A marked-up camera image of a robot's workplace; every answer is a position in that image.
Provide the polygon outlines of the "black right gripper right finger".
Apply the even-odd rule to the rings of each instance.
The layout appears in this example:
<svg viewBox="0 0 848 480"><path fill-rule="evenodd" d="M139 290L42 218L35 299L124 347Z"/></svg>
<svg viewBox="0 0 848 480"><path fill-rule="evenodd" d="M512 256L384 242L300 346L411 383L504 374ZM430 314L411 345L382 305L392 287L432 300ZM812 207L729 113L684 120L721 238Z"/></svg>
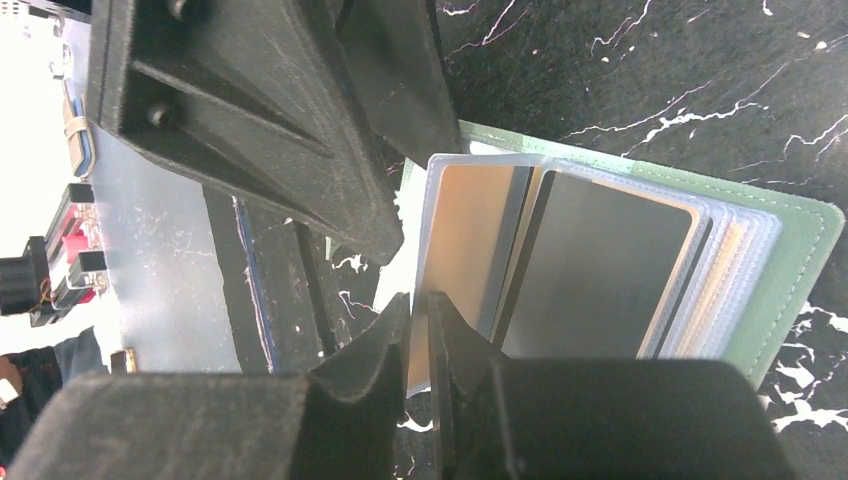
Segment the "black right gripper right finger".
<svg viewBox="0 0 848 480"><path fill-rule="evenodd" d="M758 398L711 360L512 359L427 297L441 479L791 479Z"/></svg>

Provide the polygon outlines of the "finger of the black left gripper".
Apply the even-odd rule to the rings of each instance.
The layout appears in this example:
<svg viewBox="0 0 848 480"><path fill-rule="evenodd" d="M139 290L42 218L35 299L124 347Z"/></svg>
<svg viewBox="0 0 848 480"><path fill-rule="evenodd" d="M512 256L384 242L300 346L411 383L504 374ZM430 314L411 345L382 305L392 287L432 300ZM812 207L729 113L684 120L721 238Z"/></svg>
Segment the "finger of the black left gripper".
<svg viewBox="0 0 848 480"><path fill-rule="evenodd" d="M96 1L87 111L150 162L380 264L404 236L323 1Z"/></svg>
<svg viewBox="0 0 848 480"><path fill-rule="evenodd" d="M380 141L421 167L434 154L461 154L463 140L444 71L436 3L336 1L334 23Z"/></svg>

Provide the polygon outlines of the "mint green card holder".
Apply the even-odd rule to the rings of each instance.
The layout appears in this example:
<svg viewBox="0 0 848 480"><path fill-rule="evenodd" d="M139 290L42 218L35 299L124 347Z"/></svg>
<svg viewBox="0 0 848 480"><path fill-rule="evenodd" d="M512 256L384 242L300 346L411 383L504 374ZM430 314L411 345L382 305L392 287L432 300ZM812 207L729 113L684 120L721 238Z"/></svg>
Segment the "mint green card holder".
<svg viewBox="0 0 848 480"><path fill-rule="evenodd" d="M505 298L546 172L615 176L678 192L708 207L711 228L653 357L521 359L715 359L733 365L750 383L759 385L845 225L838 207L817 200L474 123L464 123L461 130L461 154L435 154L426 167L413 162L405 165L396 200L405 242L381 268L372 305L381 311L394 294L407 293L412 312L431 160L442 155L515 155L521 164L538 169L540 181L533 204L521 219L498 322L492 339L487 340L501 352L496 335Z"/></svg>

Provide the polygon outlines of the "gold credit card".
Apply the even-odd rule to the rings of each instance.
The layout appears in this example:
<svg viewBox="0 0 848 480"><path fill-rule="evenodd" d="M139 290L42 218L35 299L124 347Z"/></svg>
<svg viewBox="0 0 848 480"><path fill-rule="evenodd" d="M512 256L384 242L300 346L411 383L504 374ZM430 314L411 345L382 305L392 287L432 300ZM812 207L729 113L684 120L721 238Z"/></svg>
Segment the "gold credit card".
<svg viewBox="0 0 848 480"><path fill-rule="evenodd" d="M442 155L429 165L419 237L407 393L430 385L426 296L446 293L491 340L519 225L538 189L537 168L507 155Z"/></svg>

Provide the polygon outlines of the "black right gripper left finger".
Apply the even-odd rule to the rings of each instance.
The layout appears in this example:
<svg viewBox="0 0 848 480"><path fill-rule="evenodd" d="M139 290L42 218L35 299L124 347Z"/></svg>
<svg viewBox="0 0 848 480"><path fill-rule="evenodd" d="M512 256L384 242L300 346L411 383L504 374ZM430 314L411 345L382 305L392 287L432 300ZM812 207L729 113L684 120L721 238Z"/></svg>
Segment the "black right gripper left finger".
<svg viewBox="0 0 848 480"><path fill-rule="evenodd" d="M39 416L12 479L389 479L410 298L313 370L86 375Z"/></svg>

